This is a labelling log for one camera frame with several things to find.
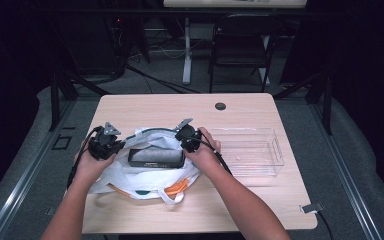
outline black device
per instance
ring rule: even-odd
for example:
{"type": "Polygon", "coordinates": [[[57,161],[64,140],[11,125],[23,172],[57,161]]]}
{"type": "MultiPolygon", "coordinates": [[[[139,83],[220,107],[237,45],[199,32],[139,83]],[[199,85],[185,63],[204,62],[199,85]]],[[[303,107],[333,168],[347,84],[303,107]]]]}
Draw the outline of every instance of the black device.
{"type": "Polygon", "coordinates": [[[132,167],[181,168],[185,164],[185,155],[182,150],[174,149],[130,149],[128,162],[132,167]]]}
{"type": "Polygon", "coordinates": [[[109,122],[105,123],[105,128],[102,126],[95,127],[89,132],[86,139],[84,140],[82,147],[80,148],[79,154],[77,155],[76,162],[71,167],[70,175],[68,176],[67,189],[73,182],[74,176],[77,172],[77,166],[79,165],[80,159],[82,158],[83,152],[85,151],[86,144],[89,143],[88,150],[92,157],[96,160],[107,160],[114,153],[118,153],[120,149],[126,144],[122,141],[116,141],[115,135],[121,134],[115,127],[109,122]]]}
{"type": "Polygon", "coordinates": [[[188,152],[195,152],[200,145],[202,133],[196,131],[191,125],[186,124],[174,136],[180,141],[180,146],[188,152]]]}
{"type": "Polygon", "coordinates": [[[178,131],[174,137],[181,142],[180,146],[186,151],[191,153],[198,150],[201,143],[204,144],[214,152],[214,154],[216,155],[221,165],[223,165],[223,168],[228,173],[232,174],[232,172],[230,171],[229,167],[227,166],[221,154],[213,146],[211,146],[211,144],[209,143],[205,135],[204,135],[204,138],[207,139],[207,142],[204,142],[201,140],[201,137],[203,135],[200,130],[195,130],[194,127],[188,124],[191,121],[192,121],[192,118],[185,119],[175,128],[175,130],[178,130],[178,131]]]}
{"type": "Polygon", "coordinates": [[[125,142],[116,141],[115,135],[121,134],[110,123],[105,123],[105,128],[98,127],[95,137],[90,138],[89,152],[96,160],[107,160],[114,153],[118,153],[124,147],[125,142]]]}

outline table leg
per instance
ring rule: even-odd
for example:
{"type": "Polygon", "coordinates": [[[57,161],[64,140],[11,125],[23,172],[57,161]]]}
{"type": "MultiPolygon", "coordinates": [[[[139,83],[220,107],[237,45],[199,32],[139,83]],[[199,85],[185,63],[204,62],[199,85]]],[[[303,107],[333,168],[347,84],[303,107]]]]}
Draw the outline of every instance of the table leg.
{"type": "Polygon", "coordinates": [[[191,83],[191,42],[190,42],[190,23],[189,18],[185,19],[185,66],[183,68],[183,84],[189,85],[191,83]]]}
{"type": "MultiPolygon", "coordinates": [[[[264,47],[267,48],[267,44],[269,43],[269,36],[264,36],[263,39],[264,39],[264,47]]],[[[260,73],[261,82],[263,82],[264,81],[264,75],[266,74],[266,69],[265,68],[259,68],[258,72],[260,73]]],[[[267,81],[266,81],[266,87],[268,87],[268,86],[270,86],[269,77],[267,77],[267,81]]]]}

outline person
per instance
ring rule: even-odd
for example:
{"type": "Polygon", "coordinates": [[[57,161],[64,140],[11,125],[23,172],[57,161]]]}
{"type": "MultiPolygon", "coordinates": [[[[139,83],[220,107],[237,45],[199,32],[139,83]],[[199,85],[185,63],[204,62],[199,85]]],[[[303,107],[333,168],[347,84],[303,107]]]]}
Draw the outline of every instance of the person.
{"type": "MultiPolygon", "coordinates": [[[[199,130],[202,141],[221,152],[220,142],[205,128],[199,130]]],[[[209,147],[201,144],[193,153],[184,152],[213,183],[245,239],[290,239],[270,207],[229,174],[209,147]]],[[[73,183],[41,239],[81,239],[88,190],[114,158],[115,154],[106,161],[96,161],[88,151],[83,153],[73,183]]]]}
{"type": "Polygon", "coordinates": [[[89,151],[83,152],[76,175],[41,239],[82,238],[83,216],[89,188],[114,159],[115,154],[105,161],[96,161],[89,151]]]}

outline wrist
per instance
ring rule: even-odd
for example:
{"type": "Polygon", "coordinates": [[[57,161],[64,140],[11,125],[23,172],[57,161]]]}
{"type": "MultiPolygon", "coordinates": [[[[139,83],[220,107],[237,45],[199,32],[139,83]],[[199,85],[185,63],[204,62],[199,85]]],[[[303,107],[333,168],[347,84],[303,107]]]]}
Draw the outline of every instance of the wrist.
{"type": "Polygon", "coordinates": [[[85,183],[84,181],[73,180],[73,183],[69,187],[69,190],[72,189],[73,191],[76,191],[79,194],[87,194],[91,186],[91,184],[85,183]]]}
{"type": "Polygon", "coordinates": [[[216,157],[203,159],[197,164],[197,167],[206,175],[211,174],[214,171],[225,171],[216,157]]]}

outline plastic bag handle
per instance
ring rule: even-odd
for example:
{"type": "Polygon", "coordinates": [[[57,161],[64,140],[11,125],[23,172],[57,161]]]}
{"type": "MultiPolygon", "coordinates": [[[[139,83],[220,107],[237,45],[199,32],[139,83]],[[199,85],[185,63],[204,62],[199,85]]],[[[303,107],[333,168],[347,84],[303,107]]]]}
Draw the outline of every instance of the plastic bag handle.
{"type": "Polygon", "coordinates": [[[183,197],[185,196],[184,192],[179,192],[176,194],[176,197],[174,199],[171,199],[167,193],[164,191],[164,189],[158,189],[158,194],[161,196],[161,198],[169,205],[174,205],[182,201],[183,197]]]}

